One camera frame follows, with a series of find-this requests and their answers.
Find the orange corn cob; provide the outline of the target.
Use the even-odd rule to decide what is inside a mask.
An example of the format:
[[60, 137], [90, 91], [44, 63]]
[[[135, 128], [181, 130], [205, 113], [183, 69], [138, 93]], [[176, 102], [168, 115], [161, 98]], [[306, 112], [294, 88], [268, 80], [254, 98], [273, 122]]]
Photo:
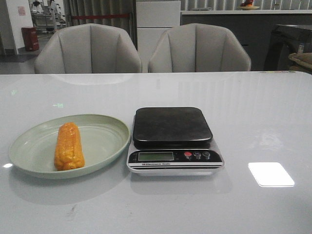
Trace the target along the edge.
[[73, 122], [63, 124], [58, 130], [54, 165], [58, 171], [73, 170], [85, 166], [80, 131]]

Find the black silver kitchen scale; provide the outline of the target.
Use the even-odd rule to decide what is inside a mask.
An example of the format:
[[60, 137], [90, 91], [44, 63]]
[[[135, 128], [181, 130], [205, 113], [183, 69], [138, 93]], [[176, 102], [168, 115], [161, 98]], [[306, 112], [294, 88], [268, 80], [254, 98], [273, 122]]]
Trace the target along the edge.
[[195, 107], [144, 107], [136, 111], [127, 167], [140, 176], [209, 176], [224, 159]]

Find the right grey upholstered chair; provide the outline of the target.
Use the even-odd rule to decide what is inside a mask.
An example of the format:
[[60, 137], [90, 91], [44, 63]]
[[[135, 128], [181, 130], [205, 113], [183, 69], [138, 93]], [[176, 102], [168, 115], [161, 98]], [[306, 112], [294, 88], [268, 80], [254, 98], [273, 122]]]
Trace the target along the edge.
[[251, 59], [234, 33], [191, 23], [165, 31], [148, 62], [150, 73], [250, 71]]

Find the grey upholstered chair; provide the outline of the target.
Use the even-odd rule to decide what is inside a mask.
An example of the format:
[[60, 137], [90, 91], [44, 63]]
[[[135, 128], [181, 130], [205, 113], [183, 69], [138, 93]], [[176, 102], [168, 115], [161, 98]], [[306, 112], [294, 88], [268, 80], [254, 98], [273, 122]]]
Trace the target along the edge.
[[148, 62], [150, 73], [250, 71], [251, 59], [234, 33], [191, 23], [165, 31]]
[[55, 32], [34, 70], [36, 74], [140, 73], [142, 62], [125, 30], [89, 23]]

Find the left grey upholstered chair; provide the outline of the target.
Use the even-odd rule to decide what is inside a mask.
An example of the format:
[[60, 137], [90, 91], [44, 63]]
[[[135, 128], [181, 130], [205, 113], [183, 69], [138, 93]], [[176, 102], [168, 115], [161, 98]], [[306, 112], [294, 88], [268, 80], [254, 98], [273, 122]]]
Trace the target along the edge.
[[36, 74], [140, 73], [142, 62], [125, 30], [89, 23], [55, 32], [34, 70]]

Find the white drawer cabinet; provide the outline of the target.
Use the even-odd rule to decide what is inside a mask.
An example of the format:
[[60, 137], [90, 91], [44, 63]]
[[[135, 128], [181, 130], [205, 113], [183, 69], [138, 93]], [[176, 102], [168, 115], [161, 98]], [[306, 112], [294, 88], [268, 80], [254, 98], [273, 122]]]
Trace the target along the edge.
[[161, 34], [180, 25], [179, 0], [137, 0], [136, 32], [137, 50], [142, 61], [142, 71], [148, 72], [151, 58]]

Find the light green round plate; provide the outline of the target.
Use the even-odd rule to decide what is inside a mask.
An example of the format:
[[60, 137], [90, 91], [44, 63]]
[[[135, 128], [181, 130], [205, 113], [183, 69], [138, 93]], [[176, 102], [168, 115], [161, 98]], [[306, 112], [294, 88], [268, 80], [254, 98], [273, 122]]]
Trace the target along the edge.
[[[58, 171], [54, 152], [61, 125], [73, 122], [80, 131], [85, 166]], [[41, 123], [20, 135], [9, 149], [14, 166], [45, 179], [66, 179], [95, 172], [117, 159], [128, 147], [130, 131], [121, 120], [102, 115], [74, 115]]]

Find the grey counter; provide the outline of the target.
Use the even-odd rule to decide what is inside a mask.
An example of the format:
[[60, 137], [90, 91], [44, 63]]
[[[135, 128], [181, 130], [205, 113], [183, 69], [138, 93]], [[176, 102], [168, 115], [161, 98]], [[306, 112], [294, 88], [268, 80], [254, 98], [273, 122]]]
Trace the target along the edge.
[[264, 71], [276, 25], [312, 25], [311, 10], [182, 11], [183, 25], [201, 23], [231, 30], [248, 53], [253, 71]]

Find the red bin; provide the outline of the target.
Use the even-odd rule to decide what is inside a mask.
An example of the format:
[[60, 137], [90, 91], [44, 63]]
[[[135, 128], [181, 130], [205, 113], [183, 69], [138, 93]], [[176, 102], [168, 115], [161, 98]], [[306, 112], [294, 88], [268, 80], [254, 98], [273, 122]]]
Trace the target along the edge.
[[21, 29], [26, 51], [36, 51], [39, 49], [39, 42], [35, 27], [23, 27]]

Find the fruit bowl on counter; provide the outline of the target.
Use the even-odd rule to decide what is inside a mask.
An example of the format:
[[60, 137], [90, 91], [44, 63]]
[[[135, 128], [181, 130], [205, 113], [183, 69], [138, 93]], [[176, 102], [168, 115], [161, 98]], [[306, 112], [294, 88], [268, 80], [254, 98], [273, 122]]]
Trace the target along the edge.
[[254, 0], [243, 0], [237, 7], [239, 10], [257, 10], [260, 7], [255, 6]]

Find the dark glossy side table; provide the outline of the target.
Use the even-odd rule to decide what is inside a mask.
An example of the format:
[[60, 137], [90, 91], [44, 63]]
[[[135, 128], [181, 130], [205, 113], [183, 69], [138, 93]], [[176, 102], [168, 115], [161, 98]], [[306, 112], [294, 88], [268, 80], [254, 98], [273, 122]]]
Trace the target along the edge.
[[271, 32], [268, 53], [264, 62], [265, 71], [288, 70], [292, 53], [312, 51], [311, 25], [278, 24]]

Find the beige cushion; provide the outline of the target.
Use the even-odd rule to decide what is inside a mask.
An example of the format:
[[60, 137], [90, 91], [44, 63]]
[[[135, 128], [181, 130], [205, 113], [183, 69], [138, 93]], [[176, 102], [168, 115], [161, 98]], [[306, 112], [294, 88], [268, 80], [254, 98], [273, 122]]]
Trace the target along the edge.
[[292, 53], [288, 59], [292, 62], [290, 71], [300, 71], [312, 74], [312, 54], [311, 53]]

